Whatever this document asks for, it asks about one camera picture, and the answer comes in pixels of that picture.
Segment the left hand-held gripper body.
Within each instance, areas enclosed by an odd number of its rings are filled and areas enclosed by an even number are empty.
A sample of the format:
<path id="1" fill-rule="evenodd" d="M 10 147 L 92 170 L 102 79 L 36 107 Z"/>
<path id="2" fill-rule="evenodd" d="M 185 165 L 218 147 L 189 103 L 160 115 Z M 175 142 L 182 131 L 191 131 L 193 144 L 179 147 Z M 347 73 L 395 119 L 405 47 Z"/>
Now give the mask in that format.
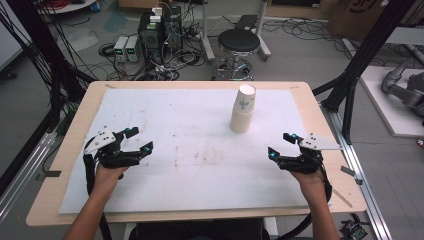
<path id="1" fill-rule="evenodd" d="M 141 159 L 121 150 L 121 143 L 126 139 L 123 130 L 113 132 L 104 126 L 84 146 L 83 156 L 92 157 L 106 168 L 114 169 L 138 165 Z"/>

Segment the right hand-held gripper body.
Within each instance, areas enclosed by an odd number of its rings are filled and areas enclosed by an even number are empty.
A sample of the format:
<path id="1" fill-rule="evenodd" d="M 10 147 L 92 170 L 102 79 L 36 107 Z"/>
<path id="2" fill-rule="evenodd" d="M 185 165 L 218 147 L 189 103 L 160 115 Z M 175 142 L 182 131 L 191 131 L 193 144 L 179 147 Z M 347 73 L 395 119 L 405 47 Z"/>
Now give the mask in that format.
<path id="1" fill-rule="evenodd" d="M 340 144 L 324 137 L 310 133 L 302 137 L 299 144 L 300 155 L 297 157 L 282 156 L 283 161 L 277 163 L 280 169 L 302 174 L 312 174 L 323 169 L 322 150 L 341 150 Z"/>

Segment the stack of paper cups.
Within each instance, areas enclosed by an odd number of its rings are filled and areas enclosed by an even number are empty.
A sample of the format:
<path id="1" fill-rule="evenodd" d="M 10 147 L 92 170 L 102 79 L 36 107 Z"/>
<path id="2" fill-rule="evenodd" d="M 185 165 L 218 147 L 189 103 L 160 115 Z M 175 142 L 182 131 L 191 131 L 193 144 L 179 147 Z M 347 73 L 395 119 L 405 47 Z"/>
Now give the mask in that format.
<path id="1" fill-rule="evenodd" d="M 233 132 L 246 133 L 253 118 L 256 88 L 250 84 L 241 84 L 235 98 L 230 128 Z"/>

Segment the person's left hand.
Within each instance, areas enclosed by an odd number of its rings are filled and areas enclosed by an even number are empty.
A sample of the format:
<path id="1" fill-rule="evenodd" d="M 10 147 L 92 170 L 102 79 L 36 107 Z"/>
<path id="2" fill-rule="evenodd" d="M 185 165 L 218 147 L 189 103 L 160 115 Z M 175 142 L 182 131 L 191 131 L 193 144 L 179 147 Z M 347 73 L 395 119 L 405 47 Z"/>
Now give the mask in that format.
<path id="1" fill-rule="evenodd" d="M 96 168 L 94 187 L 90 198 L 96 201 L 107 201 L 126 170 L 127 167 L 110 169 L 99 164 Z"/>

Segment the person's right hand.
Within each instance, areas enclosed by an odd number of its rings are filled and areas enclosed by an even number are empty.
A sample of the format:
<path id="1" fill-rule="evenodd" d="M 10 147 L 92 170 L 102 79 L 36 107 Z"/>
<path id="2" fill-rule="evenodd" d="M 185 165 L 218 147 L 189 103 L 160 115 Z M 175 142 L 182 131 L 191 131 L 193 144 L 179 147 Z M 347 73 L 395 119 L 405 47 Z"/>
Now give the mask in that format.
<path id="1" fill-rule="evenodd" d="M 319 172 L 312 174 L 292 172 L 291 175 L 298 181 L 301 192 L 309 205 L 327 202 L 323 177 Z"/>

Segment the wooden table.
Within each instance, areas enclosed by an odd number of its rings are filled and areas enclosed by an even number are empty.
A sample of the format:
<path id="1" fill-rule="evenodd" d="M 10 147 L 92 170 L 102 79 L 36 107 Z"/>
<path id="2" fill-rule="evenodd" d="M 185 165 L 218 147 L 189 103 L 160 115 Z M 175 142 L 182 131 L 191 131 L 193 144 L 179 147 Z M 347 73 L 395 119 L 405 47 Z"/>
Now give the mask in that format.
<path id="1" fill-rule="evenodd" d="M 87 135 L 99 110 L 104 94 L 109 89 L 233 89 L 233 81 L 98 81 L 92 83 L 66 133 L 52 164 L 52 171 L 62 171 L 60 177 L 47 177 L 29 211 L 31 226 L 55 226 L 71 223 L 87 199 L 82 151 L 91 138 Z M 306 136 L 310 133 L 330 139 L 330 128 L 310 90 L 304 82 L 259 82 L 260 89 L 288 90 L 295 100 Z M 265 217 L 303 214 L 304 207 L 254 208 L 234 210 L 189 210 L 172 212 L 108 213 L 110 222 L 152 222 L 171 220 L 201 220 L 220 218 Z"/>

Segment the thin wooden stick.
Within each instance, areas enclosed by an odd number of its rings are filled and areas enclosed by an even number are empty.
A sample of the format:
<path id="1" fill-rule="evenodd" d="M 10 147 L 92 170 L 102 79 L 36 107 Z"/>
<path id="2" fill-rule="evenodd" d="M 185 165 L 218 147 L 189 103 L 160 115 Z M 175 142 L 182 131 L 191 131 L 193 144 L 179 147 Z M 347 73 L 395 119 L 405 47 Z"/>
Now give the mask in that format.
<path id="1" fill-rule="evenodd" d="M 335 188 L 332 189 L 332 192 L 340 198 L 348 207 L 352 208 L 353 205 L 351 202 L 349 202 L 339 191 L 337 191 Z"/>

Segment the white foam mat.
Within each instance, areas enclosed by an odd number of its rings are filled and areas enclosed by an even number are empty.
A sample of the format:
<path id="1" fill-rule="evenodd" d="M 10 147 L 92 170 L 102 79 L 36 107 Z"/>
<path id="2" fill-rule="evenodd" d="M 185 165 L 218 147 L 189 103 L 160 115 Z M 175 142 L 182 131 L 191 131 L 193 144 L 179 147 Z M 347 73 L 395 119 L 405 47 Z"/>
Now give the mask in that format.
<path id="1" fill-rule="evenodd" d="M 306 136 L 293 94 L 260 89 L 249 130 L 230 128 L 233 89 L 109 89 L 87 135 L 103 127 L 138 128 L 125 151 L 153 143 L 129 168 L 105 208 L 108 213 L 297 208 L 306 201 L 297 181 L 269 159 L 274 148 L 296 156 L 286 133 Z"/>

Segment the grey bench power supply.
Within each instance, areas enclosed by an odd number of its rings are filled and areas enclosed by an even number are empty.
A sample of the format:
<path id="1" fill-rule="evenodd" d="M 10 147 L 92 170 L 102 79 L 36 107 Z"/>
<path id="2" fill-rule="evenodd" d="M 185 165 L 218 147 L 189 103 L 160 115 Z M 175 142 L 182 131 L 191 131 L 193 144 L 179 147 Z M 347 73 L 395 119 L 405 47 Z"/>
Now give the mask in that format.
<path id="1" fill-rule="evenodd" d="M 127 57 L 130 62 L 138 62 L 141 54 L 139 38 L 130 36 L 126 44 Z"/>
<path id="2" fill-rule="evenodd" d="M 121 36 L 114 45 L 114 53 L 118 62 L 127 62 L 126 43 L 128 38 Z"/>

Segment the green circuit board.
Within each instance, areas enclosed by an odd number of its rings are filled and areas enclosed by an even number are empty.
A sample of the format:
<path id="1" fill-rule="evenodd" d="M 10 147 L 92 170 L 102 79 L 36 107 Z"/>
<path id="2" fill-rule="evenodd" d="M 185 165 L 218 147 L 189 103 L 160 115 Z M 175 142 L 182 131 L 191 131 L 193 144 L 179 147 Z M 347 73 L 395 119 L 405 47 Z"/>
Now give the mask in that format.
<path id="1" fill-rule="evenodd" d="M 345 240 L 362 240 L 368 233 L 362 228 L 359 223 L 347 220 L 342 222 L 343 226 L 340 229 Z"/>

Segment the white floor board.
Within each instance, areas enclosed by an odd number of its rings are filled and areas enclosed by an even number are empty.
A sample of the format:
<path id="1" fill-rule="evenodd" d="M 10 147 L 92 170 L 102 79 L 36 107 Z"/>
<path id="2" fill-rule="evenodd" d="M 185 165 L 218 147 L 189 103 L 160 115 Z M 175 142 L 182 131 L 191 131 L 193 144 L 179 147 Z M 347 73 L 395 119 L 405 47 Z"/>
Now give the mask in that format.
<path id="1" fill-rule="evenodd" d="M 390 67 L 367 67 L 361 76 L 366 92 L 393 136 L 424 138 L 424 119 L 415 115 L 398 98 L 381 90 L 383 78 L 390 71 Z"/>

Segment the person's dark clothing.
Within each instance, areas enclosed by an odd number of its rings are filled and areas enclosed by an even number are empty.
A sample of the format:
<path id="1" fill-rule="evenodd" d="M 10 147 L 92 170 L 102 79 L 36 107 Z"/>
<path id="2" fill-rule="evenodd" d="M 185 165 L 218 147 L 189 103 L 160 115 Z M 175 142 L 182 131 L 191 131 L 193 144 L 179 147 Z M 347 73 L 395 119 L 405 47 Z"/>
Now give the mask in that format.
<path id="1" fill-rule="evenodd" d="M 270 240 L 260 218 L 139 223 L 129 240 Z"/>

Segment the black computer tower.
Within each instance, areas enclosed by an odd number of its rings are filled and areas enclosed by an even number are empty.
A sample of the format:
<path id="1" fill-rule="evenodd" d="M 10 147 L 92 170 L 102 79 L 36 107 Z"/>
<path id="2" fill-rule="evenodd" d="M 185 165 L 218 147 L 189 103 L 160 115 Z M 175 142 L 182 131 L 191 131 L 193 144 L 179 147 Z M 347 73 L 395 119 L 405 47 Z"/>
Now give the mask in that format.
<path id="1" fill-rule="evenodd" d="M 158 65 L 164 63 L 167 53 L 183 48 L 180 6 L 165 6 L 161 15 L 145 11 L 139 22 L 138 34 L 147 59 Z"/>

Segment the black round stool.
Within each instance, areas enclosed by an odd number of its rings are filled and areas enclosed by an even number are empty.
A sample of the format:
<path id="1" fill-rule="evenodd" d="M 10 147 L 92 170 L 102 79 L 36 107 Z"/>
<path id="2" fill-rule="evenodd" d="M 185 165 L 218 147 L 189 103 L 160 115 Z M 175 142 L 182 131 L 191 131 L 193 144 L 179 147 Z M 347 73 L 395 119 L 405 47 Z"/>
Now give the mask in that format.
<path id="1" fill-rule="evenodd" d="M 229 29 L 218 36 L 219 48 L 229 57 L 221 59 L 212 73 L 212 80 L 253 80 L 252 65 L 245 57 L 255 54 L 260 47 L 257 35 L 249 30 Z"/>

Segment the black flat laptop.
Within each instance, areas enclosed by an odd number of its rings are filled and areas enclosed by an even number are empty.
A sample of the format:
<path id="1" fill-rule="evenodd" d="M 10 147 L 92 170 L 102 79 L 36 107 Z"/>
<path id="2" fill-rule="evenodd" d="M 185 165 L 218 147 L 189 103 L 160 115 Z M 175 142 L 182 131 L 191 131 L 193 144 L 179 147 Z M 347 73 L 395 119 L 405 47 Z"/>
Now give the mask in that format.
<path id="1" fill-rule="evenodd" d="M 242 15 L 236 23 L 235 28 L 242 30 L 251 30 L 255 26 L 257 19 L 257 15 Z"/>

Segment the cardboard box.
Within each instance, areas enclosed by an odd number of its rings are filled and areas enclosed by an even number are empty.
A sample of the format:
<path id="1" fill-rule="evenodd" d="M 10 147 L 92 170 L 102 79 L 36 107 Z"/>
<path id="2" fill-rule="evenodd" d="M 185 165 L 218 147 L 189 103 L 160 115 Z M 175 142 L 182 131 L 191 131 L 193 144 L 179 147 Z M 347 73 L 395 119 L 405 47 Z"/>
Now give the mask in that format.
<path id="1" fill-rule="evenodd" d="M 363 41 L 377 32 L 374 26 L 391 1 L 406 4 L 408 0 L 338 0 L 327 30 L 333 38 Z"/>

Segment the aluminium rail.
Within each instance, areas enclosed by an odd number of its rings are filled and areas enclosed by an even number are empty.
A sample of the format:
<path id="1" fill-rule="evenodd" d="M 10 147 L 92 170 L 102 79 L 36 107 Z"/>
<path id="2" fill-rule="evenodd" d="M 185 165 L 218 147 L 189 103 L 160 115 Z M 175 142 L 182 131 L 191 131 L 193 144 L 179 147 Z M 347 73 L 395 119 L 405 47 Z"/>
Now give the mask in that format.
<path id="1" fill-rule="evenodd" d="M 327 109 L 322 108 L 322 112 L 327 119 L 327 123 L 332 129 L 337 142 L 342 146 L 342 152 L 349 168 L 354 171 L 354 179 L 362 196 L 364 197 L 366 203 L 366 216 L 370 222 L 371 229 L 373 230 L 376 239 L 393 240 L 355 149 L 342 135 L 342 119 L 337 113 L 330 112 Z"/>
<path id="2" fill-rule="evenodd" d="M 23 158 L 23 165 L 12 178 L 5 192 L 0 196 L 0 224 L 6 219 L 42 161 L 46 158 L 56 139 L 56 132 L 44 133 L 35 145 L 29 148 L 29 154 Z"/>

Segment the black frame post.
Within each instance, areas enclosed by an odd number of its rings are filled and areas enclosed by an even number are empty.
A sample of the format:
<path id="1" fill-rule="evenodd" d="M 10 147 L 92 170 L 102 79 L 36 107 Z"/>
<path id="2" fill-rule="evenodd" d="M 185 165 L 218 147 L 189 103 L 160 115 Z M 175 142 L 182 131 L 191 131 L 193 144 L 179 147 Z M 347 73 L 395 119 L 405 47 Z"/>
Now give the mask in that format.
<path id="1" fill-rule="evenodd" d="M 337 78 L 312 90 L 314 96 L 330 90 L 329 96 L 321 104 L 331 113 L 336 113 L 340 104 L 345 102 L 341 134 L 349 145 L 352 144 L 351 124 L 357 83 L 414 2 L 415 0 L 389 0 L 345 70 Z"/>
<path id="2" fill-rule="evenodd" d="M 79 103 L 82 100 L 85 90 L 81 83 L 91 83 L 95 79 L 68 62 L 32 0 L 6 2 L 29 35 L 30 44 L 27 45 L 7 23 L 4 23 L 4 26 L 21 45 L 48 87 L 48 125 L 49 130 L 52 130 L 59 124 L 62 107 L 67 103 Z"/>

